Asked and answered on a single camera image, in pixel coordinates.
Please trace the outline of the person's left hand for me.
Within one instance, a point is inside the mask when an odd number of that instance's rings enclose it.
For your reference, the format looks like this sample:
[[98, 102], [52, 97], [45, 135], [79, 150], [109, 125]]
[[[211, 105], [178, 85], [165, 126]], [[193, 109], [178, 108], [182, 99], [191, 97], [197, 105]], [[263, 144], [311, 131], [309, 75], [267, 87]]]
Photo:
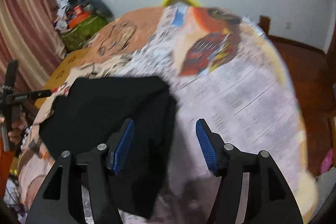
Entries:
[[6, 128], [9, 141], [15, 145], [19, 144], [19, 142], [22, 140], [21, 134], [26, 130], [27, 126], [28, 124], [26, 121], [25, 114], [24, 113], [19, 114], [19, 118], [11, 125], [12, 130], [9, 131]]

